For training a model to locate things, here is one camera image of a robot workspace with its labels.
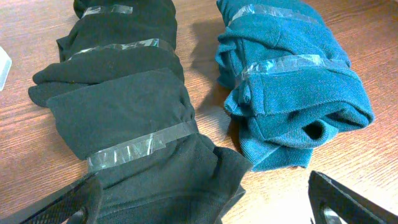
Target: teal fabric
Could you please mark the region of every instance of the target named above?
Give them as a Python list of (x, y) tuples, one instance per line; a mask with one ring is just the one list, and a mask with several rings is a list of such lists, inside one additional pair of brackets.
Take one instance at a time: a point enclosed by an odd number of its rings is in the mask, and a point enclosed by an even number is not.
[[(250, 4), (290, 9), (314, 21), (269, 14), (249, 14), (232, 21)], [(297, 0), (219, 0), (217, 6), (226, 25), (218, 37), (218, 81), (232, 89), (224, 106), (240, 123), (239, 141), (254, 171), (306, 167), (314, 147), (374, 120), (363, 84), (349, 69), (346, 52), (312, 7)], [(261, 70), (242, 78), (242, 71), (252, 63), (289, 55), (319, 55), (346, 66), (299, 67), (281, 73)]]

